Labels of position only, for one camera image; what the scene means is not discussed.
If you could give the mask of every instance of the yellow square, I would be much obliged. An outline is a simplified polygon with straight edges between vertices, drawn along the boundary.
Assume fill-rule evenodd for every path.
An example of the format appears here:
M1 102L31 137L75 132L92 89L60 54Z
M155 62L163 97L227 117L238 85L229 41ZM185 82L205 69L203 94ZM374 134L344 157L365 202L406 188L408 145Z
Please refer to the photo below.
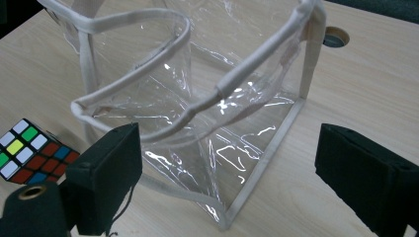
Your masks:
M23 146L24 144L16 139L6 148L6 150L9 151L10 154L15 155Z

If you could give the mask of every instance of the puzzle cube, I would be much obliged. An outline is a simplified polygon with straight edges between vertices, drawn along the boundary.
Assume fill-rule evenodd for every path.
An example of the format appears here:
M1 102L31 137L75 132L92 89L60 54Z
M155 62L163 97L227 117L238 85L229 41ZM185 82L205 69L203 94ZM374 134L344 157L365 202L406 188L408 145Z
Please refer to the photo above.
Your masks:
M0 138L0 175L8 182L56 182L80 154L23 118Z

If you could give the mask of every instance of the wood grain surface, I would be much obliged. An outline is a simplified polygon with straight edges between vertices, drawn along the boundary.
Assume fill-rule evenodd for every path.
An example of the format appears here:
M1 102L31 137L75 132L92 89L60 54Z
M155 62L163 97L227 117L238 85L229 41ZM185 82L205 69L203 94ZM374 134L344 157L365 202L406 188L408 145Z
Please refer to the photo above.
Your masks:
M119 236L376 236L314 173L319 129L347 126L419 164L419 26L324 4L327 25L350 41L323 46L306 104L231 228L219 231L194 203L137 186L114 225ZM77 55L45 11L0 40L0 72L1 134L28 118L86 149L69 110L83 94ZM0 181L0 202L18 187Z

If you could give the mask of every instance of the clear vinyl pouch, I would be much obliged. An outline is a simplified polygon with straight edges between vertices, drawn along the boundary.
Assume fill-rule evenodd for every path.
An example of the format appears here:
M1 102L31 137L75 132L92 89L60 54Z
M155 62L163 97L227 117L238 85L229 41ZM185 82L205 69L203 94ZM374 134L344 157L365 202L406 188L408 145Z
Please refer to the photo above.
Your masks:
M140 183L228 228L308 94L321 1L39 1L80 54L88 140L138 122L142 159L175 185Z

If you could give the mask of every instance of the white square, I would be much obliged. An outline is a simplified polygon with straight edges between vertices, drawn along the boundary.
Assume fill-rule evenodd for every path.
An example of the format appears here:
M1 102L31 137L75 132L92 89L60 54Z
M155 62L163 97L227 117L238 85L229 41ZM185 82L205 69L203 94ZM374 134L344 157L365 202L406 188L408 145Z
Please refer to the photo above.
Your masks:
M8 131L2 138L0 138L0 144L6 147L13 139L15 139L15 136Z
M18 122L18 124L16 124L13 129L18 132L19 134L25 130L25 128L27 128L29 125L27 122L25 122L24 120L21 120Z
M31 142L31 145L37 150L39 150L44 144L46 144L46 138L42 134L39 134L37 138Z
M5 167L3 167L3 169L1 169L0 173L6 179L9 179L9 177L11 177L13 174L15 174L15 172L18 169L19 169L19 166L15 162L10 161L9 163L7 163L7 165Z
M21 152L19 152L19 154L16 156L16 158L18 158L18 160L22 164L25 164L25 162L27 162L28 159L31 158L31 156L33 154L34 154L34 152L30 148L25 147Z

